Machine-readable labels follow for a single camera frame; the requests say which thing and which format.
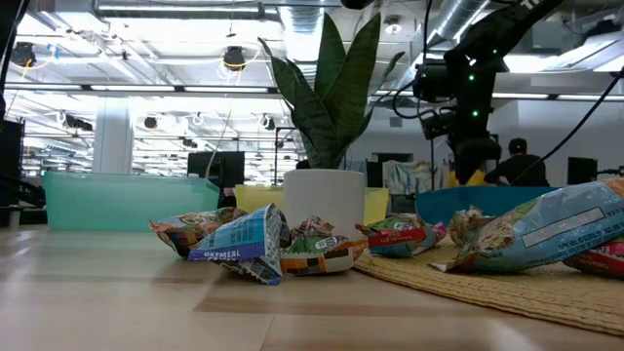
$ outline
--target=desk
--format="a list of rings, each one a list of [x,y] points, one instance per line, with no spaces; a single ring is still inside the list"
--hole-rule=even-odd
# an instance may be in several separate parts
[[[0,231],[8,351],[622,350],[624,340],[355,271],[278,287],[186,262],[149,233]]]

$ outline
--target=granola bar wrapper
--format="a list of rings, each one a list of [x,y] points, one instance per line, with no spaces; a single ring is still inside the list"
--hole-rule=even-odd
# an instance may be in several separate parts
[[[282,280],[280,245],[290,242],[284,215],[271,204],[223,224],[191,249],[189,260],[207,260],[266,285]]]
[[[624,234],[624,178],[558,189],[466,238],[443,270],[515,272],[566,260]]]
[[[624,236],[564,261],[583,272],[624,279]]]
[[[365,237],[349,240],[333,235],[333,226],[313,216],[291,230],[292,243],[281,250],[282,270],[294,275],[334,273],[350,269],[368,247]]]
[[[371,254],[412,257],[439,243],[447,235],[442,224],[425,223],[417,214],[394,214],[368,226],[356,228],[369,238]]]
[[[483,215],[483,212],[471,206],[470,210],[457,211],[448,224],[447,233],[452,241],[460,248],[466,243],[466,238],[481,230],[486,224],[495,220],[495,216]]]
[[[197,214],[183,214],[149,221],[149,228],[180,256],[187,258],[190,249],[221,225],[247,213],[236,208],[223,208]]]

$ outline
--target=snake plant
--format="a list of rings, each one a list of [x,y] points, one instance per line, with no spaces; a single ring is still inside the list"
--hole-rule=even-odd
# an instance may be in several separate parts
[[[349,145],[367,128],[372,108],[369,96],[376,92],[404,53],[396,54],[383,72],[381,83],[371,89],[381,16],[374,16],[353,39],[348,53],[332,18],[325,14],[314,88],[297,65],[271,53],[275,82],[291,110],[292,122],[300,131],[310,166],[336,169]]]

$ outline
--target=red snack bag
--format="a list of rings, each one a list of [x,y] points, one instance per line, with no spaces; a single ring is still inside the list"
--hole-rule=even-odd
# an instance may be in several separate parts
[[[573,256],[564,264],[588,273],[624,278],[624,236]]]

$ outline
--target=ceiling light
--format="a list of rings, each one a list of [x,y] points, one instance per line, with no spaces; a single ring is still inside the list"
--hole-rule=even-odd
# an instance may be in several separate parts
[[[516,99],[546,99],[547,94],[514,94],[514,93],[493,93],[493,98],[516,98]]]
[[[184,87],[189,93],[268,93],[267,88],[239,88],[239,87]]]
[[[213,7],[213,6],[114,6],[102,5],[97,7],[99,11],[149,11],[149,12],[257,12],[256,8],[230,8],[230,7]],[[277,10],[267,9],[266,14],[277,14]]]
[[[172,86],[91,86],[95,91],[109,92],[174,92]]]
[[[559,95],[560,100],[576,100],[576,101],[596,101],[600,98],[599,95]],[[604,101],[624,101],[624,96],[608,96],[604,98]]]
[[[82,90],[79,85],[73,84],[30,84],[30,83],[7,83],[5,89],[11,90]]]

